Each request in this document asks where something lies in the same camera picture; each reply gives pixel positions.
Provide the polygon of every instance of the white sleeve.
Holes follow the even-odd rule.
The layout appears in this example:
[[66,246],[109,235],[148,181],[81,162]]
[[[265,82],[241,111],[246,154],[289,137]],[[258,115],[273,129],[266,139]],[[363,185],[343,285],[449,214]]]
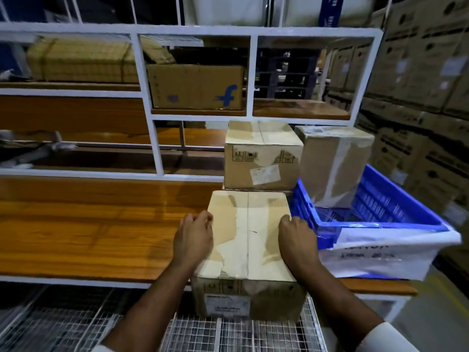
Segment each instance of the white sleeve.
[[389,322],[376,326],[355,352],[418,352]]
[[93,348],[91,352],[114,352],[114,351],[107,348],[106,346],[103,346],[102,344],[99,344],[98,346]]

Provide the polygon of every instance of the hand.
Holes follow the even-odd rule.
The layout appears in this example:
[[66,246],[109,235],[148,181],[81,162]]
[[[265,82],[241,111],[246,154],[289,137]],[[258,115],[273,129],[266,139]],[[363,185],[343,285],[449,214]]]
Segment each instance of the hand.
[[197,216],[189,213],[181,219],[174,236],[172,263],[195,270],[212,250],[212,224],[213,215],[208,211]]
[[285,264],[297,280],[321,266],[317,237],[305,220],[285,215],[278,224],[278,246]]

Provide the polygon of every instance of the blue letter f logo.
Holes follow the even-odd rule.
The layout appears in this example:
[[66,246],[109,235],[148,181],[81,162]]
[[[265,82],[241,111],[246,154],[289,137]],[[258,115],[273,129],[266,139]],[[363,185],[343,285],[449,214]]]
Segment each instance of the blue letter f logo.
[[238,88],[237,85],[230,85],[225,90],[224,96],[218,96],[217,99],[223,101],[223,106],[230,106],[230,101],[234,100],[235,97],[231,96],[231,92],[235,91]]

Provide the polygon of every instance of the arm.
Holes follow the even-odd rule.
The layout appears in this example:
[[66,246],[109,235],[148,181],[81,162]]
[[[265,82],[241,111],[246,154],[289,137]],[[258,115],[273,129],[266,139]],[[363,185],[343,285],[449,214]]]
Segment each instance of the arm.
[[212,214],[181,220],[174,236],[173,260],[140,300],[104,339],[115,352],[154,352],[179,304],[184,287],[213,245]]
[[278,245],[286,265],[320,306],[345,351],[355,351],[384,322],[319,260],[316,235],[305,220],[286,215],[278,227]]

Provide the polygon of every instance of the blue plastic crate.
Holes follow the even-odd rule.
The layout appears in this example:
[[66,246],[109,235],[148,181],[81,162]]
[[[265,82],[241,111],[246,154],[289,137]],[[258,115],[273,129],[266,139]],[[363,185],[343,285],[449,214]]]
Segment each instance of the blue plastic crate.
[[448,231],[444,221],[370,165],[365,167],[352,209],[315,207],[298,180],[290,204],[293,216],[308,222],[318,248],[332,248],[343,228]]

